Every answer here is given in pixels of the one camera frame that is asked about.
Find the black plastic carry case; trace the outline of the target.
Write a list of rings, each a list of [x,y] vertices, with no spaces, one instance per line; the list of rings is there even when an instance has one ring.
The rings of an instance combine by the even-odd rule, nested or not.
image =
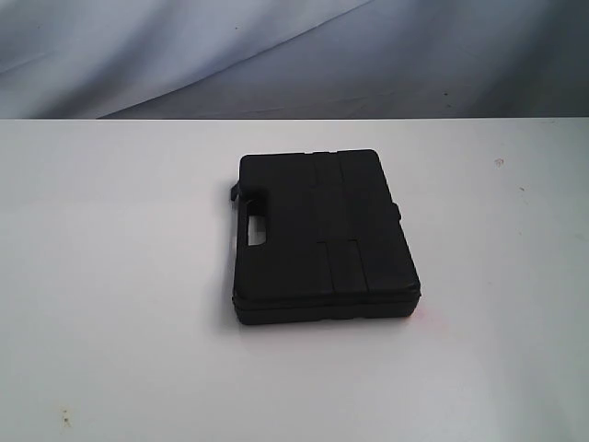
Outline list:
[[[376,151],[246,155],[231,198],[241,323],[403,318],[416,309],[421,282]]]

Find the white backdrop cloth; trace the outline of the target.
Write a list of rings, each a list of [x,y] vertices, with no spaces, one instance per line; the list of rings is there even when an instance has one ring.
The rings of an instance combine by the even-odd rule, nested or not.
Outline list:
[[[5,1],[5,119],[571,117],[584,1]]]

